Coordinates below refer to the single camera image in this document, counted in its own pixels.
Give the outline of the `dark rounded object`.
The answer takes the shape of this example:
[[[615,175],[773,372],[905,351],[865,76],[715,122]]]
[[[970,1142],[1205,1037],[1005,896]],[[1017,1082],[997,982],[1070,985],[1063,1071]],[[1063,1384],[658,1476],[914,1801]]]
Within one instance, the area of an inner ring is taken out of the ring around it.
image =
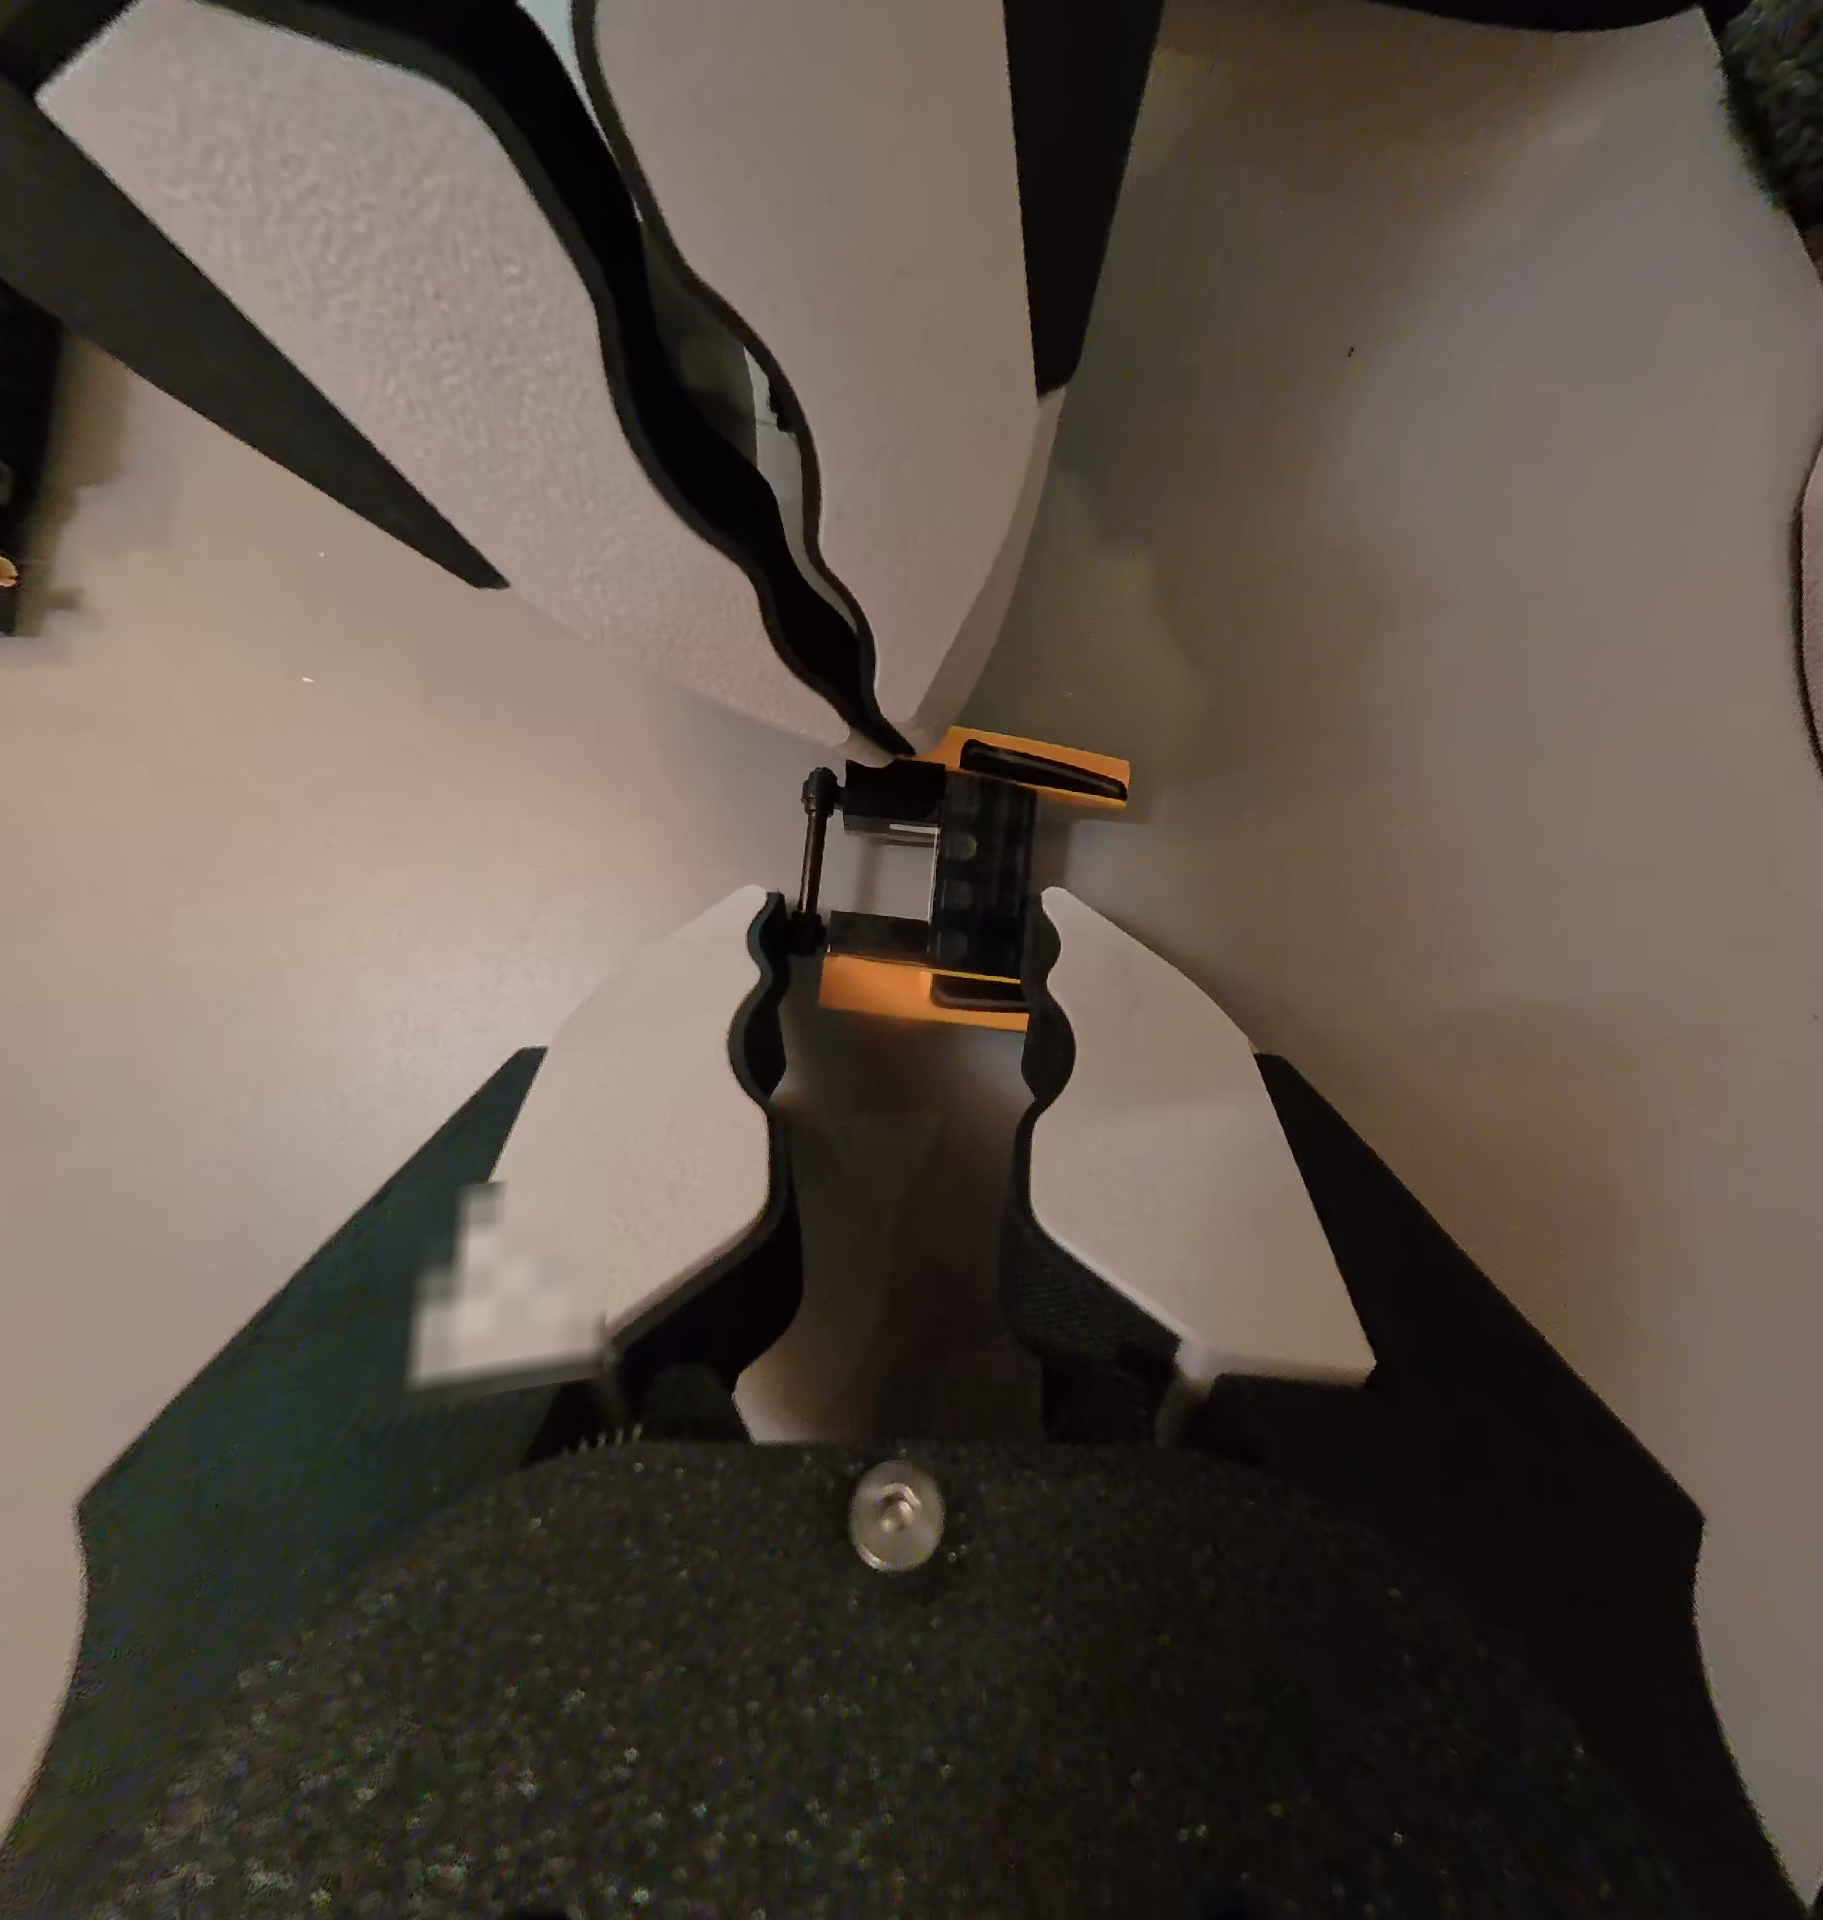
[[[1393,3],[1494,22],[1494,29],[1545,29],[1545,37],[1636,29],[1679,13],[1703,13],[1709,29],[1725,29],[1743,13],[1743,0],[1393,0]]]

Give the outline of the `orange lego roof assembly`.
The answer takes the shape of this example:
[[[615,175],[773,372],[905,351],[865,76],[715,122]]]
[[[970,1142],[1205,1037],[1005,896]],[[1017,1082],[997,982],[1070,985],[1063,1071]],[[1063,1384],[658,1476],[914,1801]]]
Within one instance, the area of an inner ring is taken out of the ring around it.
[[[798,957],[820,957],[820,1013],[1026,1037],[1038,833],[1049,813],[1126,806],[1129,757],[992,728],[943,728],[932,753],[882,762],[807,769],[789,941]],[[830,826],[932,855],[925,909],[825,909]]]

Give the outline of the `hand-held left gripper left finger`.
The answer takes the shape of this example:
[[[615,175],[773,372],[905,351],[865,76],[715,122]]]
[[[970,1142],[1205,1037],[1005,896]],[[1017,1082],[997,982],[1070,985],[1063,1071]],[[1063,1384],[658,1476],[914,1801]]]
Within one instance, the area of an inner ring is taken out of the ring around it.
[[[794,1323],[781,985],[789,909],[757,886],[591,985],[492,1162],[492,1347],[773,1347]]]

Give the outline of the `dark fuzzy cloth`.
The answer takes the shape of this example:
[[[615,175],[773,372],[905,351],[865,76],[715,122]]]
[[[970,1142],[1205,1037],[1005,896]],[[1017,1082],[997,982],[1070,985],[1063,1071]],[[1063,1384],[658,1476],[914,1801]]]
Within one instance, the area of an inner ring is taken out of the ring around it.
[[[1740,130],[1776,205],[1823,225],[1823,0],[1709,3]]]

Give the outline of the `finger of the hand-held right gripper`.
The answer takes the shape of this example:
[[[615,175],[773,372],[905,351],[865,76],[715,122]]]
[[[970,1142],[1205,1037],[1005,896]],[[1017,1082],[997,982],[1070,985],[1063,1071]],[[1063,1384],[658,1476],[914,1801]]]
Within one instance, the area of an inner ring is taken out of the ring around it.
[[[1017,115],[992,0],[611,0],[586,65],[621,168],[798,402],[812,555],[882,719],[966,718],[1041,513]]]
[[[35,106],[529,610],[781,732],[906,753],[688,390],[529,3],[112,3]]]

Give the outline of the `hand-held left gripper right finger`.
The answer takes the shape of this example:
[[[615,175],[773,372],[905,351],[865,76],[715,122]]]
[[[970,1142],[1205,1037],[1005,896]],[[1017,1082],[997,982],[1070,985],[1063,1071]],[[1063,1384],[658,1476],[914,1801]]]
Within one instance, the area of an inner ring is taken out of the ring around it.
[[[1220,1378],[1376,1375],[1243,1027],[1049,886],[1026,943],[1014,1335],[1049,1431],[1166,1431]]]

